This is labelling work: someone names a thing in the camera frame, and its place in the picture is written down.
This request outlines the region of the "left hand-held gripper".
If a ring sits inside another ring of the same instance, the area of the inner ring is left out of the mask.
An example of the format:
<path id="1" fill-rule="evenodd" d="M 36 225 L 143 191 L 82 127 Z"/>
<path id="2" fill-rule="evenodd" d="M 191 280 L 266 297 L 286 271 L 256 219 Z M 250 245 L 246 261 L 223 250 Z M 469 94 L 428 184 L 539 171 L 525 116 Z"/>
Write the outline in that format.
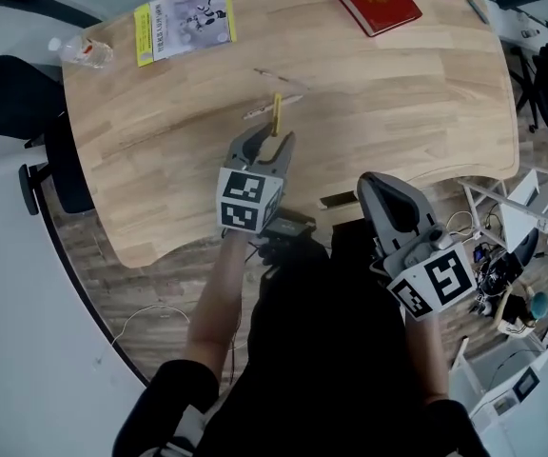
<path id="1" fill-rule="evenodd" d="M 280 205 L 296 134 L 290 131 L 270 159 L 257 160 L 270 133 L 270 126 L 254 126 L 232 140 L 216 190 L 219 227 L 261 233 Z"/>

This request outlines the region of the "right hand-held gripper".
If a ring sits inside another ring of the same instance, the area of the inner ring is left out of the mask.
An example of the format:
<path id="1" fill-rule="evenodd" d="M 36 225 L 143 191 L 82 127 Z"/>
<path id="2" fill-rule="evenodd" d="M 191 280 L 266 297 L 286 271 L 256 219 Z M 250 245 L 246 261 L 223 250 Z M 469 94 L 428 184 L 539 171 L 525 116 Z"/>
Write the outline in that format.
<path id="1" fill-rule="evenodd" d="M 394 176 L 368 171 L 359 178 L 357 193 L 363 216 L 374 230 L 370 271 L 414 320 L 438 314 L 476 289 L 464 246 L 453 241 L 443 225 L 435 225 L 434 212 L 420 190 Z M 422 223 L 430 228 L 420 233 Z M 402 242 L 398 232 L 418 235 Z"/>

